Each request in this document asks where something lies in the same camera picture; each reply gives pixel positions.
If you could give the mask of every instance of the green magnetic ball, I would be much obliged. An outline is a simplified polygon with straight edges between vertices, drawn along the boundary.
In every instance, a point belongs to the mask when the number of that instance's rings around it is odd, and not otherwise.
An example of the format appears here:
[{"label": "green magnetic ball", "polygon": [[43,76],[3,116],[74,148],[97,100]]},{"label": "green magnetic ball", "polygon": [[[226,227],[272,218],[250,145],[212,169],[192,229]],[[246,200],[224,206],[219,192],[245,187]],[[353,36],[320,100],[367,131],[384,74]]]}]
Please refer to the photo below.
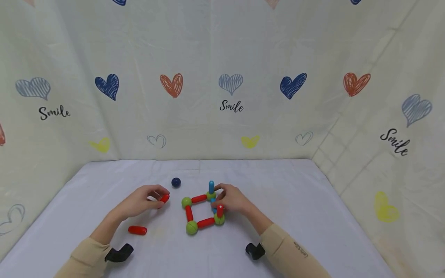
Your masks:
[{"label": "green magnetic ball", "polygon": [[183,208],[183,209],[185,209],[186,206],[188,206],[188,205],[189,205],[189,206],[192,206],[192,199],[189,198],[189,197],[184,197],[184,198],[182,198],[181,205],[182,205],[182,208]]},{"label": "green magnetic ball", "polygon": [[196,234],[198,231],[198,224],[196,221],[189,221],[186,226],[186,231],[188,234]]},{"label": "green magnetic ball", "polygon": [[207,195],[207,201],[210,201],[212,198],[216,198],[216,192],[215,191],[213,192],[213,194],[210,194],[207,191],[206,195]]},{"label": "green magnetic ball", "polygon": [[226,217],[224,216],[224,214],[222,215],[221,218],[219,218],[216,214],[213,216],[213,218],[215,219],[215,224],[216,225],[222,225],[224,224],[224,221],[226,220]]}]

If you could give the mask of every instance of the navy ball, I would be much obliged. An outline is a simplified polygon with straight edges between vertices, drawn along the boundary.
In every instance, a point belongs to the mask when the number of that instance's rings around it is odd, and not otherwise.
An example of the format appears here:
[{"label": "navy ball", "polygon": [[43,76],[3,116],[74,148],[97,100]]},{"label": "navy ball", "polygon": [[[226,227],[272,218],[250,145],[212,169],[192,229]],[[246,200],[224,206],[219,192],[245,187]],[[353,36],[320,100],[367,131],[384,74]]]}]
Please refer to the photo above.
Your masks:
[{"label": "navy ball", "polygon": [[178,188],[178,187],[181,186],[181,180],[180,180],[178,177],[176,177],[176,178],[174,178],[173,180],[171,180],[171,185],[172,185],[174,188]]}]

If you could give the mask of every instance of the black clip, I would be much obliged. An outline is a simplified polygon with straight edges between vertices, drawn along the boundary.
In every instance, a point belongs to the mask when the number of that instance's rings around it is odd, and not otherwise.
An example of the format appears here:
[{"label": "black clip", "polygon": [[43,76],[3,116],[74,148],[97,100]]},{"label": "black clip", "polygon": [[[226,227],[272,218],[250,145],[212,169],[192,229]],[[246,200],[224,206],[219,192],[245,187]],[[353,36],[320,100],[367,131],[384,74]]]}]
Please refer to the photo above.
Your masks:
[{"label": "black clip", "polygon": [[261,243],[258,243],[257,246],[255,246],[253,243],[249,243],[246,246],[246,253],[250,255],[252,260],[256,261],[261,258],[266,253],[266,251],[261,246]]},{"label": "black clip", "polygon": [[110,262],[125,262],[128,257],[133,253],[133,247],[126,243],[119,251],[111,248],[110,252],[105,257],[105,261]]}]

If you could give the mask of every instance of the red cylinder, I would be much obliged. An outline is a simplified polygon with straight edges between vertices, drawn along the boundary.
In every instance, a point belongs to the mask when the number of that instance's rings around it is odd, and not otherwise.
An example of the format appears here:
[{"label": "red cylinder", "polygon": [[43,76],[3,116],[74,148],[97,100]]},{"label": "red cylinder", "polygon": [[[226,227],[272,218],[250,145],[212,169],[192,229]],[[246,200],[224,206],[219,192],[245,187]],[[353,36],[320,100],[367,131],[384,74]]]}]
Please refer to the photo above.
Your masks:
[{"label": "red cylinder", "polygon": [[141,227],[141,226],[130,226],[130,227],[128,227],[128,232],[130,234],[138,234],[138,235],[143,236],[147,233],[147,228]]},{"label": "red cylinder", "polygon": [[186,206],[186,215],[187,215],[187,222],[190,222],[193,220],[192,208],[189,205]]},{"label": "red cylinder", "polygon": [[198,229],[202,229],[215,224],[215,219],[213,217],[201,220],[198,222]]},{"label": "red cylinder", "polygon": [[218,216],[219,218],[223,217],[224,214],[224,206],[223,205],[219,205],[216,207],[216,216]]},{"label": "red cylinder", "polygon": [[165,203],[167,203],[168,199],[170,199],[170,195],[167,194],[167,195],[162,196],[160,201],[165,204]]},{"label": "red cylinder", "polygon": [[199,196],[196,196],[196,197],[193,197],[192,198],[192,203],[194,203],[194,204],[196,204],[196,203],[199,203],[199,202],[202,202],[202,201],[205,201],[205,200],[207,200],[207,195],[199,195]]}]

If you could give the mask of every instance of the beige sleeve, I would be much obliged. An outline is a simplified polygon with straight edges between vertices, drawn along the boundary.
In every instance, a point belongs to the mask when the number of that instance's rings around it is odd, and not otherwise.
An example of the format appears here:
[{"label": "beige sleeve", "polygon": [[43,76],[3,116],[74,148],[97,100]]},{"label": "beige sleeve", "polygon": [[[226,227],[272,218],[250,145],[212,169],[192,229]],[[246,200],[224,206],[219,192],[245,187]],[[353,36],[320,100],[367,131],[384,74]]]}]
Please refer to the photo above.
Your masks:
[{"label": "beige sleeve", "polygon": [[70,258],[59,269],[54,278],[102,277],[107,265],[105,256],[110,250],[109,244],[103,245],[92,238],[84,239],[74,249]]},{"label": "beige sleeve", "polygon": [[276,224],[261,235],[261,245],[271,264],[286,278],[331,278],[314,256]]}]

